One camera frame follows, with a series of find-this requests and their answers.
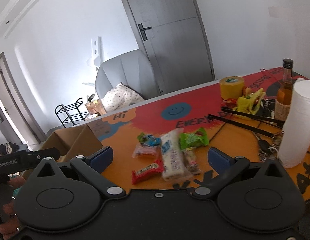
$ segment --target blue smiley face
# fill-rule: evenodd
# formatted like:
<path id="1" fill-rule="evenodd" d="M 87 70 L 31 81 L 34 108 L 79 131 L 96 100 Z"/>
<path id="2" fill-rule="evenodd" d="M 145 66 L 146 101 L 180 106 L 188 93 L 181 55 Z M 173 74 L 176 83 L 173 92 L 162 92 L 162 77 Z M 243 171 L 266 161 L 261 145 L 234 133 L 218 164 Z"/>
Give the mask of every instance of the blue smiley face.
<path id="1" fill-rule="evenodd" d="M 167 107 L 161 115 L 165 120 L 176 120 L 187 116 L 191 109 L 188 103 L 177 103 Z"/>

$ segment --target pillow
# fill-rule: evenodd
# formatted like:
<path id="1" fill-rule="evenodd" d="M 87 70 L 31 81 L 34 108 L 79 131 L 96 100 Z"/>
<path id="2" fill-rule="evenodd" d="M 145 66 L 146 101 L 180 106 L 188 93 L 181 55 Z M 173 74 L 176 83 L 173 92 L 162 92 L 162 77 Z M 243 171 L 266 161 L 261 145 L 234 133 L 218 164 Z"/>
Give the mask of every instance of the pillow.
<path id="1" fill-rule="evenodd" d="M 124 108 L 145 101 L 137 92 L 119 83 L 109 90 L 101 100 L 106 112 Z"/>

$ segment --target blue gripper pad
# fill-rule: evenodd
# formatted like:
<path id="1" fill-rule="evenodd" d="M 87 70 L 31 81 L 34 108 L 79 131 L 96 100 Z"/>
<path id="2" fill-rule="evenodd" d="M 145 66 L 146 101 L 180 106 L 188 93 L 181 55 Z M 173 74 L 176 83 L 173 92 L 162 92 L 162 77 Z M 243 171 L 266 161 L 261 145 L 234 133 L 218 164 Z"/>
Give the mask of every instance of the blue gripper pad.
<path id="1" fill-rule="evenodd" d="M 102 173 L 113 162 L 113 157 L 113 149 L 107 146 L 87 157 L 85 163 L 95 171 Z"/>
<path id="2" fill-rule="evenodd" d="M 215 147 L 209 149 L 207 158 L 209 165 L 211 165 L 218 174 L 223 173 L 235 163 L 234 158 Z"/>

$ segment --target table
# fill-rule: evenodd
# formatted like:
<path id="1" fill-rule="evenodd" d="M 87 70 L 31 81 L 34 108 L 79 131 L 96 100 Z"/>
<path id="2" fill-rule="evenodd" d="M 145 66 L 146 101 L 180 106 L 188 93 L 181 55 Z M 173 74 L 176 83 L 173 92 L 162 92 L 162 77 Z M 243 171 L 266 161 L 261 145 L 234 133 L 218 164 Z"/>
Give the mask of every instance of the table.
<path id="1" fill-rule="evenodd" d="M 302 77 L 297 73 L 293 75 L 294 79 Z M 250 74 L 244 78 L 245 84 L 253 91 L 263 87 L 267 96 L 276 96 L 282 76 L 283 68 L 274 68 Z M 216 147 L 232 157 L 242 155 L 252 162 L 259 162 L 258 144 L 252 132 L 206 118 L 208 114 L 224 116 L 225 113 L 220 112 L 221 102 L 219 84 L 215 81 L 153 98 L 122 109 L 121 112 L 108 114 L 88 122 L 89 127 L 102 144 L 111 146 L 114 150 L 113 163 L 102 175 L 123 187 L 127 192 L 133 188 L 171 189 L 172 184 L 165 182 L 160 176 L 133 186 L 131 171 L 149 165 L 152 159 L 132 158 L 132 153 L 138 143 L 137 136 L 141 132 L 160 136 L 175 128 L 184 128 L 184 132 L 194 132 L 199 127 L 204 127 L 208 138 L 212 138 L 209 146 L 195 150 L 200 169 L 204 172 L 212 170 L 207 161 L 209 147 Z M 260 124 L 254 120 L 231 118 L 255 127 Z M 273 133 L 279 131 L 278 128 L 263 123 L 259 128 Z M 304 199 L 310 199 L 310 154 L 306 154 L 303 163 L 287 169 L 287 172 L 293 181 L 299 184 Z M 195 176 L 193 179 L 202 180 L 202 175 Z M 308 184 L 306 188 L 303 188 L 303 183 Z M 190 187 L 198 187 L 198 184 L 191 182 Z"/>

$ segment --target finger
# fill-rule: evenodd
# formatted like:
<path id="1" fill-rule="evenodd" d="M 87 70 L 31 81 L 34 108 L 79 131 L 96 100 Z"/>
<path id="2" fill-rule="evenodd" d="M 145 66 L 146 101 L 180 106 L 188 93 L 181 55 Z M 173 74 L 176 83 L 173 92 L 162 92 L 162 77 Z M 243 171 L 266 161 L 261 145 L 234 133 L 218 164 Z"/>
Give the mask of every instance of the finger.
<path id="1" fill-rule="evenodd" d="M 16 178 L 10 179 L 8 184 L 13 186 L 14 188 L 19 188 L 23 184 L 25 184 L 25 182 L 26 182 L 25 178 L 23 178 L 23 177 L 16 177 Z"/>
<path id="2" fill-rule="evenodd" d="M 11 237 L 13 237 L 16 233 L 18 233 L 18 231 L 16 230 L 15 232 L 5 235 L 4 236 L 4 240 L 9 240 Z"/>
<path id="3" fill-rule="evenodd" d="M 17 227 L 19 227 L 19 221 L 17 216 L 13 216 L 7 222 L 0 225 L 0 233 L 2 235 L 14 233 L 17 230 Z"/>
<path id="4" fill-rule="evenodd" d="M 16 212 L 13 210 L 13 201 L 11 201 L 8 204 L 3 205 L 2 209 L 9 216 L 16 214 Z"/>

